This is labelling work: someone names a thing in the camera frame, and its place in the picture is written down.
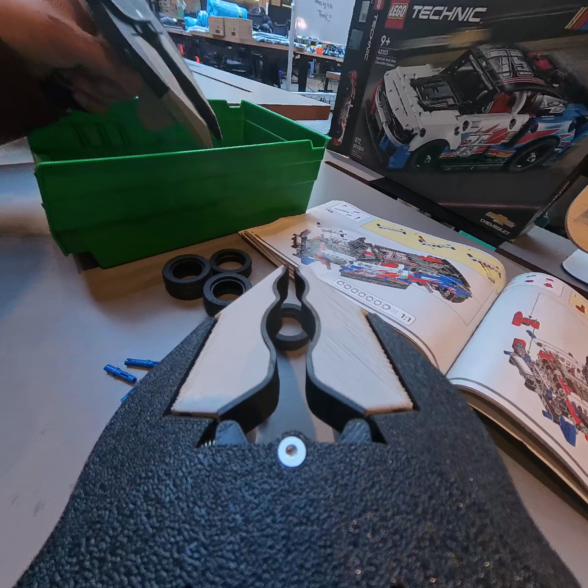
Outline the blue plastic bag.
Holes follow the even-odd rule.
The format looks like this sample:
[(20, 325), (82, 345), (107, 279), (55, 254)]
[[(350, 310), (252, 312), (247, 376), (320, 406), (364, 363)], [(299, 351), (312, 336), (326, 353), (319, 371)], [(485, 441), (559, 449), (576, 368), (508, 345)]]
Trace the blue plastic bag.
[(231, 1), (207, 1), (206, 12), (213, 17), (248, 19), (247, 9)]

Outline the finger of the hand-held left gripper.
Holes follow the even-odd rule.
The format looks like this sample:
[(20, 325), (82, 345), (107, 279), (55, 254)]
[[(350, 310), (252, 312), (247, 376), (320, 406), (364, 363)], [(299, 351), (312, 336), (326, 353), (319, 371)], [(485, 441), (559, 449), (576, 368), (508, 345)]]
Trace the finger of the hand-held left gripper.
[(141, 98), (147, 98), (163, 112), (185, 127), (204, 148), (212, 139), (223, 139), (217, 116), (173, 42), (153, 47), (137, 42), (138, 68), (141, 72)]

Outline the long wooden workbench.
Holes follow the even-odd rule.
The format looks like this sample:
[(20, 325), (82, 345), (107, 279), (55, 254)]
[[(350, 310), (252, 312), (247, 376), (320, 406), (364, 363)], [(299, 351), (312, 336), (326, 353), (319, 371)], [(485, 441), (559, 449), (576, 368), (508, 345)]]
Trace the long wooden workbench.
[(289, 47), (262, 40), (232, 40), (206, 31), (185, 31), (178, 26), (165, 26), (172, 40), (188, 60), (200, 62), (217, 70), (252, 79), (281, 89), (308, 92), (311, 64), (318, 65), (318, 74), (340, 72), (343, 58), (305, 51), (305, 47)]

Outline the white stand base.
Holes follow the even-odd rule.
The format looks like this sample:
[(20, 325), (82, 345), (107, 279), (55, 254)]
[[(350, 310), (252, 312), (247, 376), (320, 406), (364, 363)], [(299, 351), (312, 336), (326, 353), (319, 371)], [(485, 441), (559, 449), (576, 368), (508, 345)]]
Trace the white stand base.
[(577, 281), (587, 285), (587, 252), (577, 249), (562, 262), (562, 268)]

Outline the toy car instruction booklet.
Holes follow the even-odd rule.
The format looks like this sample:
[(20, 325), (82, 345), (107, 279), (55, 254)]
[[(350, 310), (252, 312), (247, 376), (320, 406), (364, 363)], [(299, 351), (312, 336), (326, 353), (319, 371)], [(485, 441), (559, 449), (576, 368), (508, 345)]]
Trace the toy car instruction booklet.
[(420, 349), (469, 403), (587, 501), (587, 299), (556, 277), (507, 281), (472, 245), (331, 201), (239, 231), (306, 267)]

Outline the rounded wooden board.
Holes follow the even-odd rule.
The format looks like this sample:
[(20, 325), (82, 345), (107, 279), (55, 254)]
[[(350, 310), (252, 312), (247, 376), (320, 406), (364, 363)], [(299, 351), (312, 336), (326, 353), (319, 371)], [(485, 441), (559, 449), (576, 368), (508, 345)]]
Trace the rounded wooden board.
[(588, 187), (585, 187), (570, 203), (565, 218), (568, 238), (585, 253), (587, 253), (587, 194)]

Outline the person's left hand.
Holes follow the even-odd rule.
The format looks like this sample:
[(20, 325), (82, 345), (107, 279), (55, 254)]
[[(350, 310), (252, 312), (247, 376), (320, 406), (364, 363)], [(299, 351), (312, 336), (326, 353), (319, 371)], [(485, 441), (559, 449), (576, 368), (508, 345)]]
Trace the person's left hand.
[(140, 76), (110, 53), (84, 1), (1, 1), (1, 42), (51, 80), (51, 98), (67, 113), (105, 112), (141, 91)]

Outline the black toy tire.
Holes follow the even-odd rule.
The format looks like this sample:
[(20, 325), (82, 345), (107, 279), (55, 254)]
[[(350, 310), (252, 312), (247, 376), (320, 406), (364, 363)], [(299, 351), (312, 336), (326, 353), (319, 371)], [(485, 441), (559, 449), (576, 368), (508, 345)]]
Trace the black toy tire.
[[(294, 319), (301, 327), (298, 334), (280, 334), (284, 319)], [(309, 311), (297, 303), (283, 303), (270, 312), (266, 329), (274, 347), (280, 351), (294, 351), (304, 347), (314, 333)]]
[(203, 307), (213, 317), (251, 287), (250, 280), (238, 273), (224, 272), (211, 276), (203, 285)]
[(209, 263), (214, 275), (234, 273), (249, 277), (252, 272), (251, 257), (241, 249), (225, 248), (218, 250), (210, 257)]
[(175, 256), (162, 268), (166, 291), (180, 300), (202, 298), (204, 284), (210, 275), (209, 260), (198, 254)]

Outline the toy car set box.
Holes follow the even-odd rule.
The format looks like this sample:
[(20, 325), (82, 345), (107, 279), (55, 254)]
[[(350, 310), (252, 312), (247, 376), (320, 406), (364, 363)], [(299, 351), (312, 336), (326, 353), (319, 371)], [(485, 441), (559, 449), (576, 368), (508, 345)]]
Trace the toy car set box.
[(587, 156), (587, 1), (356, 1), (329, 135), (513, 239)]

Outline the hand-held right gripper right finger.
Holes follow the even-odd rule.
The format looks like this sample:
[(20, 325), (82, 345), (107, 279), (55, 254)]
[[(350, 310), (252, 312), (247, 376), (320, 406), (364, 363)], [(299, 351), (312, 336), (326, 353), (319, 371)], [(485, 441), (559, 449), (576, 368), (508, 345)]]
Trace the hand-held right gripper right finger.
[(368, 313), (309, 269), (296, 269), (295, 289), (309, 336), (305, 394), (313, 415), (342, 432), (350, 420), (411, 411)]

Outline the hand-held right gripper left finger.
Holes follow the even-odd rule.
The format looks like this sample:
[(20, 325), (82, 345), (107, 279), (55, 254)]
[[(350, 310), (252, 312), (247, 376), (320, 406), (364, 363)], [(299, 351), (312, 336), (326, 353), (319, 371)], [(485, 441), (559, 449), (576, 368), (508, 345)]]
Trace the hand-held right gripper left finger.
[(279, 377), (273, 338), (289, 289), (286, 266), (220, 311), (171, 406), (175, 415), (233, 420), (244, 432), (275, 411)]

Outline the green plastic bin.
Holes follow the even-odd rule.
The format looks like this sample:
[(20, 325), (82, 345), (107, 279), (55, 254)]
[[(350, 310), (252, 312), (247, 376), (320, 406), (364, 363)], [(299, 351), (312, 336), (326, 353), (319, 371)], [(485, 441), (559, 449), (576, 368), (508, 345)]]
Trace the green plastic bin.
[(304, 213), (329, 138), (259, 105), (211, 100), (222, 141), (198, 149), (138, 101), (73, 111), (28, 136), (52, 236), (110, 268)]

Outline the whiteboard on stand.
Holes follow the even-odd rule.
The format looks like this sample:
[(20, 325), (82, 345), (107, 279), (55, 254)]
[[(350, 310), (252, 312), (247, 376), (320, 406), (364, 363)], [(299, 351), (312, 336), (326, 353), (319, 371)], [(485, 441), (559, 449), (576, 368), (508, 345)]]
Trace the whiteboard on stand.
[(313, 59), (325, 61), (329, 66), (341, 65), (342, 57), (312, 53), (299, 48), (296, 40), (317, 40), (320, 45), (347, 43), (354, 1), (291, 1), (289, 29), (288, 71), (286, 89), (289, 91), (292, 66), (298, 67), (298, 92), (306, 92), (309, 64)]

